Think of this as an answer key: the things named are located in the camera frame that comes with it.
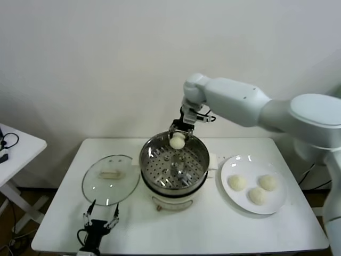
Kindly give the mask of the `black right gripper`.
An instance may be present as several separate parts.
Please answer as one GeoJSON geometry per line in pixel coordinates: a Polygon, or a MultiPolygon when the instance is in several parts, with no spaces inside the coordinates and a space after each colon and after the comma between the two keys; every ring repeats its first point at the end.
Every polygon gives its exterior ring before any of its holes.
{"type": "Polygon", "coordinates": [[[168,130],[168,137],[171,139],[178,130],[182,131],[184,141],[187,142],[193,136],[194,125],[196,123],[196,113],[189,107],[183,105],[180,108],[180,118],[174,119],[168,130]]]}

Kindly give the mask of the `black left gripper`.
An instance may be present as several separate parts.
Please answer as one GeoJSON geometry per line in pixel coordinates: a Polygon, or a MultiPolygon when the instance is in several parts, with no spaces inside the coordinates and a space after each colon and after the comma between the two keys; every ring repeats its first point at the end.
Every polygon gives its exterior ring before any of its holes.
{"type": "Polygon", "coordinates": [[[87,237],[85,239],[84,247],[87,249],[98,249],[102,241],[103,236],[110,233],[109,228],[114,228],[119,222],[119,203],[117,203],[113,219],[111,221],[104,220],[92,220],[90,224],[90,216],[92,214],[93,208],[96,204],[96,200],[88,207],[87,211],[83,214],[83,221],[87,237]]]}

